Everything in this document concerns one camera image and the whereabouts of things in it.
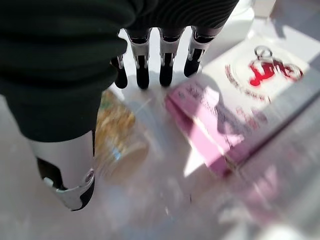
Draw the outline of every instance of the silver metal part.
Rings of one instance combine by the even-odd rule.
[[[160,58],[161,58],[161,66],[165,65],[165,55],[166,54],[171,54],[171,61],[170,61],[170,66],[172,67],[174,65],[175,57],[177,55],[178,47],[179,47],[179,42],[180,42],[180,37],[176,41],[165,41],[164,36],[160,31]]]
[[[118,60],[119,69],[123,69],[125,67],[124,56],[123,55],[117,56],[116,59]]]
[[[61,142],[38,142],[29,139],[37,158],[56,166],[61,173],[63,185],[73,189],[83,183],[83,177],[93,165],[92,131],[75,139]]]
[[[165,65],[165,56],[166,56],[165,53],[160,53],[161,66]],[[171,60],[170,60],[170,64],[169,64],[170,67],[172,67],[174,65],[175,57],[176,57],[176,54],[171,53]]]
[[[48,177],[45,177],[43,181],[67,208],[70,210],[78,210],[83,206],[83,202],[80,199],[81,195],[90,188],[94,179],[94,170],[90,169],[86,176],[84,176],[81,185],[71,189],[61,190],[53,187],[54,182]]]
[[[192,36],[190,38],[190,43],[189,43],[189,49],[188,49],[188,60],[192,60],[193,59],[193,55],[195,52],[195,49],[200,49],[201,51],[201,55],[200,58],[197,60],[198,62],[201,61],[203,55],[206,53],[206,51],[208,50],[208,48],[210,47],[211,41],[210,42],[206,42],[206,43],[201,43],[198,42],[196,40],[196,28],[192,28]]]

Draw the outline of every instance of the white surface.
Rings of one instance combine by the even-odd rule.
[[[274,9],[276,0],[254,0],[253,9],[255,15],[260,18],[268,18]]]
[[[282,0],[275,20],[252,29],[320,69],[320,4]],[[189,35],[182,36],[174,80],[184,79]],[[127,179],[99,179],[83,210],[70,212],[42,183],[36,161],[0,101],[1,240],[305,239],[320,236],[320,101],[250,164],[224,181],[203,166],[162,105],[159,33],[150,46],[150,86],[140,92],[132,53],[124,56],[128,88],[117,90],[146,125],[150,151]]]

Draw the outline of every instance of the pink package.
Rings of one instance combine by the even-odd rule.
[[[217,176],[222,177],[228,171],[228,167],[224,156],[220,153],[216,144],[210,141],[200,127],[185,115],[169,97],[166,97],[164,101],[166,109],[174,118],[180,131],[188,139],[189,143],[204,157],[205,165]]]
[[[254,37],[179,84],[168,93],[166,107],[205,164],[222,176],[247,160],[317,96],[319,76],[291,53]]]

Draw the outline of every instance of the food packet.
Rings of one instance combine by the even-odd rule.
[[[148,146],[134,113],[111,90],[104,91],[95,129],[96,173],[105,178],[132,174],[146,158]]]

